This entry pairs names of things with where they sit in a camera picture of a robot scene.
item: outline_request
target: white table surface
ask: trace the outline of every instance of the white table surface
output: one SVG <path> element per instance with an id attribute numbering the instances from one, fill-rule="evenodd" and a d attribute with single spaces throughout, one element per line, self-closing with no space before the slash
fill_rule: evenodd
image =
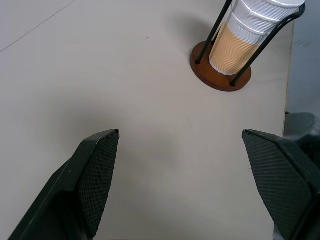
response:
<path id="1" fill-rule="evenodd" d="M 95 240 L 272 239 L 241 134 L 282 135 L 292 25 L 244 89 L 217 91 L 189 56 L 223 5 L 76 0 L 0 52 L 1 240 L 84 138 L 114 128 L 118 154 Z"/>

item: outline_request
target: wooden base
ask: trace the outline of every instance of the wooden base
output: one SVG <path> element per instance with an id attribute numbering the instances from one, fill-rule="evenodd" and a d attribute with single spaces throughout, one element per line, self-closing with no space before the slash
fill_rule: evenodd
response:
<path id="1" fill-rule="evenodd" d="M 251 67 L 249 67 L 249 69 L 243 74 L 235 86 L 231 86 L 230 82 L 237 76 L 237 74 L 232 76 L 223 75 L 217 72 L 209 63 L 209 55 L 213 48 L 212 44 L 207 48 L 201 63 L 196 64 L 196 60 L 205 43 L 206 42 L 203 41 L 195 46 L 190 56 L 190 65 L 194 74 L 209 87 L 220 91 L 235 92 L 242 89 L 250 81 L 252 74 Z"/>

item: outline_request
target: black object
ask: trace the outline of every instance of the black object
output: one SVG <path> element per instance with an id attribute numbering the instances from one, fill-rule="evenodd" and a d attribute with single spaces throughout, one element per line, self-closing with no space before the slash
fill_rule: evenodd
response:
<path id="1" fill-rule="evenodd" d="M 207 38 L 205 45 L 204 45 L 199 57 L 195 61 L 196 64 L 201 64 L 201 60 L 202 60 L 202 58 L 203 58 L 207 48 L 209 47 L 209 44 L 212 41 L 215 34 L 216 34 L 215 39 L 212 42 L 215 42 L 215 40 L 217 39 L 218 28 L 221 25 L 221 23 L 224 19 L 224 16 L 226 15 L 228 8 L 230 7 L 232 1 L 233 0 L 226 0 L 225 4 L 223 6 L 223 9 L 222 9 L 217 21 L 215 22 L 213 29 L 212 29 L 211 33 L 209 34 L 209 37 Z M 281 22 L 279 22 L 277 24 L 277 26 L 272 30 L 272 32 L 268 35 L 268 37 L 261 44 L 261 46 L 257 49 L 257 51 L 252 55 L 252 57 L 249 59 L 249 61 L 245 64 L 245 66 L 237 74 L 237 76 L 234 78 L 234 80 L 230 82 L 230 85 L 232 87 L 234 87 L 236 85 L 238 80 L 248 70 L 248 68 L 251 66 L 251 64 L 257 59 L 257 57 L 262 53 L 262 51 L 267 47 L 267 45 L 272 41 L 272 39 L 274 39 L 274 37 L 280 32 L 280 30 L 283 29 L 284 26 L 286 26 L 288 23 L 292 22 L 295 19 L 300 18 L 305 13 L 305 11 L 306 11 L 306 4 L 304 3 L 302 6 L 299 7 L 298 12 L 293 13 L 292 15 L 286 17 L 285 19 L 283 19 Z"/>
<path id="2" fill-rule="evenodd" d="M 308 112 L 287 113 L 283 137 L 297 144 L 320 169 L 319 117 Z"/>
<path id="3" fill-rule="evenodd" d="M 46 183 L 9 240 L 91 240 L 111 187 L 118 130 L 85 139 Z"/>
<path id="4" fill-rule="evenodd" d="M 259 194 L 285 240 L 320 239 L 320 170 L 292 141 L 244 130 Z"/>

